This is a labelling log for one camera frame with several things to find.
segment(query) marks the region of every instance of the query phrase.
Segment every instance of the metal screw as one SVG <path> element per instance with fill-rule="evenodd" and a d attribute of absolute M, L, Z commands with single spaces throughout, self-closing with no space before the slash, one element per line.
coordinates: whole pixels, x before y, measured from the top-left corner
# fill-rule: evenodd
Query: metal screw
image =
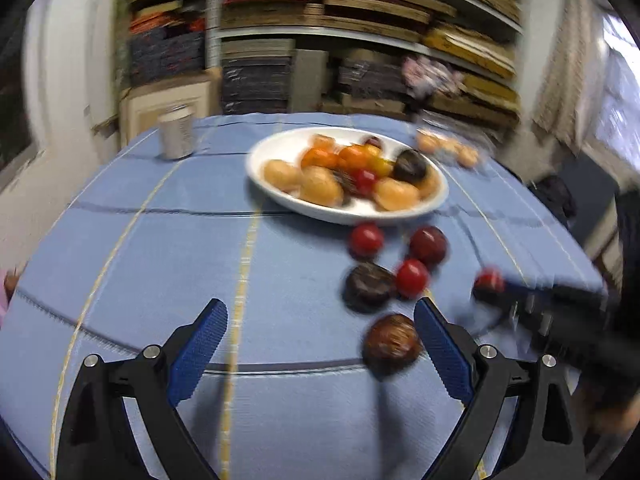
<path fill-rule="evenodd" d="M 498 351 L 491 345 L 482 345 L 480 347 L 480 355 L 487 359 L 493 359 L 498 355 Z"/>
<path fill-rule="evenodd" d="M 552 355 L 545 354 L 542 356 L 542 363 L 549 368 L 553 368 L 554 366 L 556 366 L 556 358 Z"/>
<path fill-rule="evenodd" d="M 91 368 L 98 364 L 98 356 L 96 354 L 88 355 L 84 358 L 84 366 Z"/>
<path fill-rule="evenodd" d="M 160 347 L 158 345 L 149 345 L 142 351 L 142 355 L 147 359 L 155 359 L 160 355 Z"/>

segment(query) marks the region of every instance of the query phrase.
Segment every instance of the table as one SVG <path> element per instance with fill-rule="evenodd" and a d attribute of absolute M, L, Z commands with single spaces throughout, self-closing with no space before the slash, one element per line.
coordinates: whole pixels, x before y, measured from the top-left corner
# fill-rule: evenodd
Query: table
<path fill-rule="evenodd" d="M 284 210 L 244 174 L 257 141 L 323 124 L 408 144 L 415 133 L 364 115 L 211 117 L 196 122 L 190 158 L 162 160 L 157 132 L 145 132 L 72 201 L 27 266 L 0 332 L 0 415 L 43 475 L 82 359 L 120 360 L 162 344 L 216 297 L 228 306 L 229 327 L 178 411 L 222 478 L 422 477 L 462 406 L 426 356 L 393 380 L 371 377 L 360 341 L 377 316 L 355 314 L 339 297 L 354 265 L 349 229 Z M 474 329 L 493 319 L 470 301 L 486 264 L 531 285 L 603 286 L 569 233 L 506 170 L 491 162 L 482 173 L 444 171 L 447 201 L 426 219 L 387 229 L 379 263 L 395 268 L 419 223 L 439 227 L 450 256 L 431 293 L 447 320 Z M 394 301 L 387 311 L 412 316 L 413 303 Z M 482 342 L 532 357 L 526 335 L 512 330 Z M 136 403 L 127 401 L 127 411 L 149 472 L 165 478 Z M 506 402 L 487 470 L 512 411 Z"/>

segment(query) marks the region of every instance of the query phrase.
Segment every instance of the orange tomato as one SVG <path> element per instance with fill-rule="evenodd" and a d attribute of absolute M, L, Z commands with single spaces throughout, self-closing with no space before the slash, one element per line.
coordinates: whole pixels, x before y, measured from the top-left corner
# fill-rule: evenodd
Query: orange tomato
<path fill-rule="evenodd" d="M 327 150 L 332 152 L 335 146 L 335 139 L 333 137 L 327 137 L 326 135 L 314 135 L 311 138 L 311 147 L 320 148 L 321 150 Z"/>
<path fill-rule="evenodd" d="M 300 160 L 300 168 L 303 170 L 309 166 L 321 166 L 322 168 L 334 170 L 337 165 L 337 155 L 322 148 L 309 148 L 302 156 L 302 160 Z"/>
<path fill-rule="evenodd" d="M 340 150 L 338 154 L 338 168 L 348 173 L 356 170 L 365 170 L 370 158 L 371 154 L 364 146 L 352 144 Z"/>

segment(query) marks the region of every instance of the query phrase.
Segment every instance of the metal can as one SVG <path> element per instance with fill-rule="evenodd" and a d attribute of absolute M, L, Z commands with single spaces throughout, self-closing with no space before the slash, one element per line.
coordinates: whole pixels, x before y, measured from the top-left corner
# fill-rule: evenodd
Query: metal can
<path fill-rule="evenodd" d="M 170 108 L 158 121 L 164 158 L 175 160 L 193 153 L 193 111 L 190 107 Z"/>

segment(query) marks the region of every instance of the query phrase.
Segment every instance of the cherry tomato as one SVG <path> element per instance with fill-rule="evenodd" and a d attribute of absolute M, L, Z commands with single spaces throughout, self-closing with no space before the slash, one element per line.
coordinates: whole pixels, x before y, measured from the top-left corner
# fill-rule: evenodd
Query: cherry tomato
<path fill-rule="evenodd" d="M 405 260 L 396 272 L 396 289 L 405 298 L 416 298 L 428 285 L 429 271 L 420 260 Z"/>
<path fill-rule="evenodd" d="M 373 194 L 373 187 L 376 185 L 378 178 L 373 171 L 369 170 L 356 170 L 351 173 L 353 177 L 353 183 L 356 187 L 356 192 L 363 196 L 364 198 L 368 198 Z"/>
<path fill-rule="evenodd" d="M 386 158 L 374 156 L 369 161 L 369 169 L 373 171 L 378 178 L 385 178 L 394 170 L 394 164 L 390 160 L 386 160 Z"/>
<path fill-rule="evenodd" d="M 321 166 L 329 170 L 334 170 L 338 164 L 335 153 L 328 152 L 322 148 L 309 148 L 300 160 L 300 168 L 303 170 L 308 166 Z"/>
<path fill-rule="evenodd" d="M 351 173 L 356 170 L 364 170 L 371 158 L 371 154 L 364 149 L 364 146 L 352 144 L 345 146 L 338 154 L 340 170 Z"/>
<path fill-rule="evenodd" d="M 449 244 L 445 235 L 432 225 L 420 227 L 409 241 L 411 256 L 420 260 L 427 267 L 439 264 L 447 256 Z"/>
<path fill-rule="evenodd" d="M 349 247 L 356 256 L 372 258 L 385 243 L 385 235 L 372 223 L 360 224 L 351 231 Z"/>
<path fill-rule="evenodd" d="M 495 267 L 485 267 L 476 276 L 474 287 L 488 288 L 494 292 L 504 291 L 504 278 L 500 270 Z"/>

